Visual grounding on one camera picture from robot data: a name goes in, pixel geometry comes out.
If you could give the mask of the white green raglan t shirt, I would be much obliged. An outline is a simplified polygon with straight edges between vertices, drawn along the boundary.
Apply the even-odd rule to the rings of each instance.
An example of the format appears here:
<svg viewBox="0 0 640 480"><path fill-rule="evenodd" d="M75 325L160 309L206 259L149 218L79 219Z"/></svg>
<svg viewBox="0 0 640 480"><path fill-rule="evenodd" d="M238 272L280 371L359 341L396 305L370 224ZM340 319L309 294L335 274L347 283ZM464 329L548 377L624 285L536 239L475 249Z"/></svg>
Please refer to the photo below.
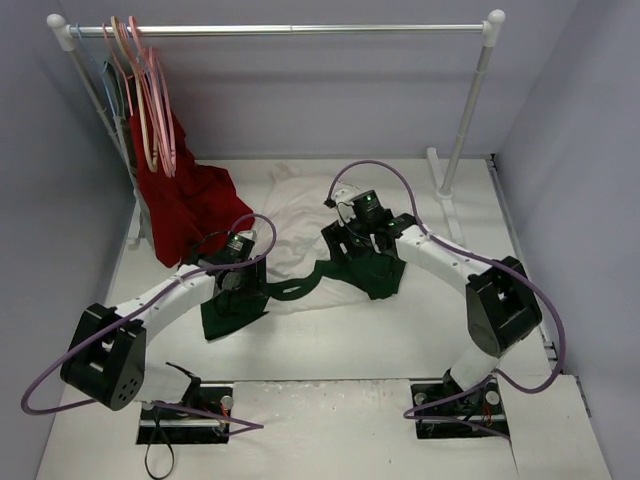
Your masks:
<svg viewBox="0 0 640 480"><path fill-rule="evenodd" d="M393 259L392 273L360 273L329 259L321 230L338 217L321 204L327 176L305 176L279 163L270 171L272 189L264 214L278 240L266 260L269 300L263 313L219 313L214 299L201 306L204 338L230 335L268 313L288 315L322 310L398 293L405 264Z"/></svg>

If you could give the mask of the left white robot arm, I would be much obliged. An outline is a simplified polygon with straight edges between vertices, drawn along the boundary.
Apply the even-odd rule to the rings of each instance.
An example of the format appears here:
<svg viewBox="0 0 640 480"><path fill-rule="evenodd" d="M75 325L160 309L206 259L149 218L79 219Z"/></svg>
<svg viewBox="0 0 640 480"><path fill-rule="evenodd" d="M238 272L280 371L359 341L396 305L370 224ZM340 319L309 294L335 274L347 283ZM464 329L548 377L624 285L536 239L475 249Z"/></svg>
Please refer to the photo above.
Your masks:
<svg viewBox="0 0 640 480"><path fill-rule="evenodd" d="M78 353L61 366L61 379L92 400L119 411L132 402L162 402L185 420L204 403L202 380L172 362L147 357L151 341L197 308L204 338L225 338L266 313L266 262L251 262L254 231L230 233L213 255L195 253L161 284L114 307L85 309L71 345Z"/></svg>

